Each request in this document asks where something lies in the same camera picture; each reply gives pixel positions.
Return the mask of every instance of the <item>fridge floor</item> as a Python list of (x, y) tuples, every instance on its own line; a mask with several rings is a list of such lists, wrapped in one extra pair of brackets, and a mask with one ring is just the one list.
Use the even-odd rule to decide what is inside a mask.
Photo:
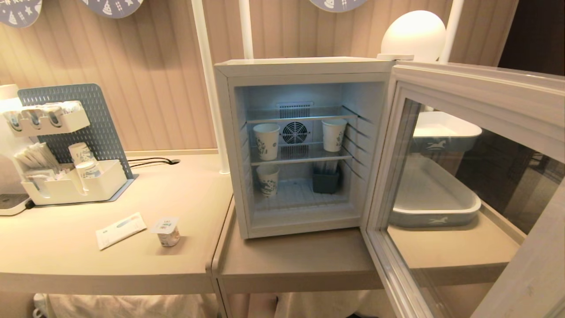
[(252, 236), (263, 237), (338, 229), (359, 225), (349, 197), (341, 190), (336, 194), (312, 191), (311, 179), (279, 182), (277, 195), (264, 197), (255, 190), (255, 212)]
[(279, 181), (277, 194), (264, 197), (255, 192), (255, 209), (257, 211), (273, 211), (303, 208), (323, 208), (348, 203), (349, 198), (340, 194), (319, 194), (312, 191), (311, 179), (294, 179)]

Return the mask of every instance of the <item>fridge door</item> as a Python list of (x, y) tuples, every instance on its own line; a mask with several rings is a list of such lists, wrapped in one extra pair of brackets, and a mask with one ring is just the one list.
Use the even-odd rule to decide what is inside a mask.
[(399, 62), (388, 94), (361, 230), (397, 316), (564, 314), (565, 80)]

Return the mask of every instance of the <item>beige table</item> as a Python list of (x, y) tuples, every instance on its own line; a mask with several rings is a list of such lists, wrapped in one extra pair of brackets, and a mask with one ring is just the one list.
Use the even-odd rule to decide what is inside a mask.
[(388, 232), (415, 278), (435, 286), (494, 282), (525, 238), (486, 204), (466, 226)]
[[(34, 208), (0, 217), (0, 290), (65, 294), (214, 293), (211, 260), (232, 200), (217, 154), (141, 166), (115, 202)], [(178, 245), (148, 230), (103, 251), (95, 231), (140, 212), (151, 227), (180, 217)]]
[(383, 288), (359, 229), (243, 240), (226, 222), (212, 264), (223, 293)]

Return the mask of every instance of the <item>coffee machine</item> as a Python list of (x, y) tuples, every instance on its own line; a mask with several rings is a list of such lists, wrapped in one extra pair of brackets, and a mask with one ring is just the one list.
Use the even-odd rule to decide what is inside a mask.
[(1, 113), (21, 108), (18, 86), (0, 85), (0, 216), (11, 216), (26, 209), (29, 196), (21, 186), (14, 154), (32, 144), (28, 137), (15, 137)]

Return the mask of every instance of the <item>striped wall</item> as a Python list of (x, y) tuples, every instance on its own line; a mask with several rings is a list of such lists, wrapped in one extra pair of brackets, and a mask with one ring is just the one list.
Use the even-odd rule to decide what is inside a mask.
[[(466, 0), (452, 62), (495, 66), (518, 0)], [(451, 0), (369, 0), (332, 14), (309, 0), (250, 0), (256, 58), (375, 57), (412, 10), (446, 22)], [(204, 0), (212, 59), (242, 58), (238, 0)], [(144, 0), (108, 19), (80, 0), (46, 0), (26, 29), (0, 25), (0, 84), (98, 83), (129, 151), (215, 147), (190, 0)]]

